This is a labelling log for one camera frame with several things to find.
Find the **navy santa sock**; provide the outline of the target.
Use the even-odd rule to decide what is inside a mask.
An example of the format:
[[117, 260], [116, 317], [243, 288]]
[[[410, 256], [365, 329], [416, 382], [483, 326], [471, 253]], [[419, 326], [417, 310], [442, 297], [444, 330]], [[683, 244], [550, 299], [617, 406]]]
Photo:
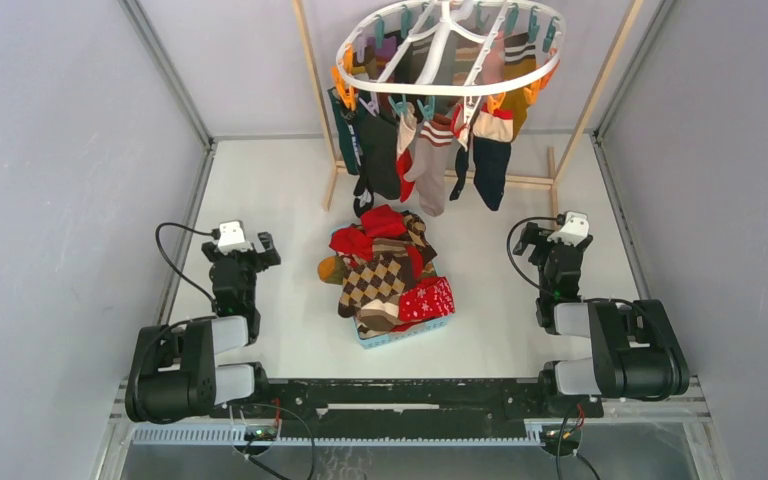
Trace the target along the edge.
[[501, 108], [490, 111], [483, 106], [473, 124], [472, 134], [474, 185], [488, 209], [498, 211], [512, 150], [512, 112]]

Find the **brown argyle sock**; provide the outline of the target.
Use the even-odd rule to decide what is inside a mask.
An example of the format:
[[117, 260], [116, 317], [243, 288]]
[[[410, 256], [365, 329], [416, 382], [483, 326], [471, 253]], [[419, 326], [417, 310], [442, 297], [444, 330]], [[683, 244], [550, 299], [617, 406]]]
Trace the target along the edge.
[[338, 315], [342, 318], [353, 317], [367, 303], [400, 295], [415, 284], [416, 277], [408, 257], [379, 255], [370, 262], [347, 270], [338, 299]]

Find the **orange clothes clip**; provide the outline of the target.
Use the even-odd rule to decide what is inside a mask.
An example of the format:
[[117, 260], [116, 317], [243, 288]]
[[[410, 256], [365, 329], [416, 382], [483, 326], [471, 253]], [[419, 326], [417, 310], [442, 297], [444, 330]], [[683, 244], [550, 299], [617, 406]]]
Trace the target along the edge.
[[486, 111], [490, 114], [493, 114], [496, 110], [498, 110], [502, 106], [502, 104], [504, 103], [505, 97], [506, 97], [505, 92], [494, 94], [494, 95], [488, 95], [485, 99]]

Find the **white round clip hanger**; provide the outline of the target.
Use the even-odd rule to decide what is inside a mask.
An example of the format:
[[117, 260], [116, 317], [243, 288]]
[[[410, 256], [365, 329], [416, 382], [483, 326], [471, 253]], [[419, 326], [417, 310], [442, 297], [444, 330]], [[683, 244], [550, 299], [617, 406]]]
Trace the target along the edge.
[[[484, 36], [491, 31], [494, 20], [500, 12], [498, 4], [500, 1], [471, 2], [473, 9], [468, 17], [461, 19], [460, 25], [476, 35]], [[557, 48], [560, 48], [562, 53], [563, 36], [567, 31], [566, 19], [556, 9], [537, 1], [510, 2], [512, 7], [506, 11], [505, 19], [497, 30], [495, 39], [489, 45], [489, 52], [485, 54], [482, 61], [478, 60], [482, 48], [480, 43], [474, 43], [452, 32], [443, 41], [437, 67], [428, 60], [429, 51], [435, 44], [433, 35], [411, 42], [401, 60], [398, 63], [393, 63], [393, 57], [397, 50], [404, 43], [405, 37], [423, 12], [421, 6], [415, 5], [393, 10], [386, 15], [378, 15], [369, 22], [363, 32], [355, 37], [351, 46], [353, 59], [344, 65], [344, 70], [355, 79], [371, 85], [378, 81], [387, 66], [395, 65], [386, 79], [390, 86], [384, 91], [376, 92], [383, 94], [411, 95], [403, 91], [399, 92], [394, 87], [396, 84], [412, 87], [419, 85], [486, 87], [509, 82], [511, 80], [503, 79], [504, 40], [507, 37], [523, 32], [529, 34], [529, 40], [534, 42], [536, 46], [537, 65], [535, 70], [537, 70], [547, 63]], [[340, 46], [358, 24], [373, 12], [366, 15], [350, 30]], [[336, 87], [337, 72], [335, 66], [338, 49], [331, 68], [331, 75]], [[548, 76], [528, 81], [524, 85], [530, 87], [549, 79], [556, 67], [550, 71]], [[436, 96], [427, 93], [411, 96], [462, 97], [451, 94]]]

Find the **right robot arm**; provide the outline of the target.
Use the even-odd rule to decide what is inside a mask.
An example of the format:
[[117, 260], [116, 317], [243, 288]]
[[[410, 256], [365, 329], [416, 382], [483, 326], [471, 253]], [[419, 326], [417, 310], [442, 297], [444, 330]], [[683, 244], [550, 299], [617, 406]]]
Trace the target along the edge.
[[506, 254], [516, 273], [538, 291], [535, 314], [548, 334], [582, 338], [590, 355], [546, 364], [538, 402], [552, 416], [565, 415], [578, 397], [663, 401], [685, 393], [689, 366], [659, 300], [585, 298], [580, 294], [584, 254], [593, 240], [582, 217], [515, 223]]

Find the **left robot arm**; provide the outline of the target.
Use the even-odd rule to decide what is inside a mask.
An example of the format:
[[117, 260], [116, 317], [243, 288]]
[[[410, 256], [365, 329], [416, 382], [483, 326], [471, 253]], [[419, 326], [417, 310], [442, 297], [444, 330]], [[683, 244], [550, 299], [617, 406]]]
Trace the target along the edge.
[[139, 331], [124, 400], [131, 421], [175, 423], [232, 400], [250, 417], [270, 409], [273, 392], [259, 362], [217, 361], [220, 353], [259, 337], [257, 274], [281, 259], [270, 233], [260, 232], [258, 240], [261, 251], [244, 246], [224, 252], [218, 241], [202, 245], [211, 263], [213, 314]]

